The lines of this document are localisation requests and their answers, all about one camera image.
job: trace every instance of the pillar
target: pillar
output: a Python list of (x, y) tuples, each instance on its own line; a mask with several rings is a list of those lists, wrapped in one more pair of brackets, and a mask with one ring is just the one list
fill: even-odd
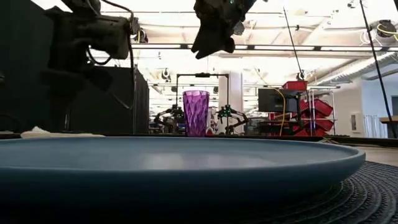
[[(227, 83), (229, 82), (229, 104), (231, 108), (243, 112), (243, 78), (240, 70), (238, 71), (220, 71), (219, 74), (229, 74), (229, 79), (219, 77), (218, 81), (218, 109), (228, 104), (227, 102)], [(218, 121), (218, 133), (225, 133), (226, 119), (223, 118), (223, 124)], [(229, 118), (229, 125), (235, 124), (236, 120)], [(244, 131), (243, 126), (235, 128), (235, 132), (240, 134)]]

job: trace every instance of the pipe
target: pipe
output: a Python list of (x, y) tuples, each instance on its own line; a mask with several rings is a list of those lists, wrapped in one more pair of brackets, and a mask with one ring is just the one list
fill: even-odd
[[(387, 77), (389, 75), (393, 75), (393, 74), (396, 74), (396, 73), (398, 73), (398, 68), (397, 69), (393, 69), (393, 70), (388, 71), (388, 72), (384, 72), (383, 74), (381, 74), (381, 77)], [(367, 80), (367, 81), (372, 81), (372, 80), (377, 80), (377, 79), (379, 79), (378, 75), (375, 75), (375, 76), (372, 76), (372, 77), (369, 77), (369, 78), (364, 78), (364, 80)]]
[[(383, 55), (377, 56), (377, 61), (379, 62), (379, 66), (385, 67), (392, 62), (396, 61), (397, 53), (389, 52)], [(339, 82), (343, 80), (352, 80), (356, 77), (360, 77), (361, 75), (373, 71), (375, 68), (374, 58), (368, 58), (364, 60), (357, 60), (351, 64), (348, 64), (344, 67), (338, 68), (337, 70), (331, 72), (329, 75), (317, 80), (316, 82), (312, 82), (311, 85), (326, 85), (333, 81)]]

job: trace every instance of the ceiling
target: ceiling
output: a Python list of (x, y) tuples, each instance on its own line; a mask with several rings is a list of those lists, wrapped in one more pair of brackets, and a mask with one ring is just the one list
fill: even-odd
[[(54, 5), (68, 10), (59, 1), (34, 0), (44, 9)], [(195, 40), (200, 21), (193, 11), (195, 0), (112, 0), (112, 2), (130, 8), (139, 18), (150, 44), (192, 44)], [(368, 22), (373, 24), (381, 19), (398, 18), (393, 0), (363, 0)], [(242, 36), (234, 35), (237, 45), (292, 45), (284, 16), (285, 7), (290, 31), (295, 45), (332, 45), (332, 46), (369, 46), (365, 33), (364, 19), (359, 1), (334, 0), (258, 0), (246, 15), (246, 30)], [(102, 2), (102, 14), (125, 16), (128, 14), (116, 7)], [(381, 38), (373, 31), (375, 46), (397, 45), (393, 37)], [(332, 71), (358, 59), (371, 58), (371, 52), (297, 52), (300, 67), (308, 80), (324, 77)], [(98, 60), (107, 55), (93, 52)], [(243, 74), (244, 84), (279, 83), (295, 80), (299, 67), (293, 51), (247, 51), (236, 50), (234, 54), (218, 52), (207, 58), (197, 60), (189, 50), (175, 49), (137, 49), (134, 62), (148, 82), (159, 83), (151, 89), (151, 105), (154, 112), (169, 108), (174, 99), (171, 91), (178, 73), (217, 73), (231, 70)], [(108, 66), (129, 67), (129, 59), (112, 60)], [(162, 72), (167, 68), (171, 83), (165, 83)], [(213, 87), (218, 84), (216, 78), (186, 78), (180, 83), (196, 83), (199, 86), (187, 88), (208, 90), (214, 99)], [(245, 88), (245, 110), (256, 107), (254, 88)]]

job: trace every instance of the faceted plastic cup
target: faceted plastic cup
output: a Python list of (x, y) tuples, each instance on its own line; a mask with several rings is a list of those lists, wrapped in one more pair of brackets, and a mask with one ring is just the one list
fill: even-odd
[(207, 91), (183, 93), (185, 134), (188, 137), (205, 137), (210, 94)]

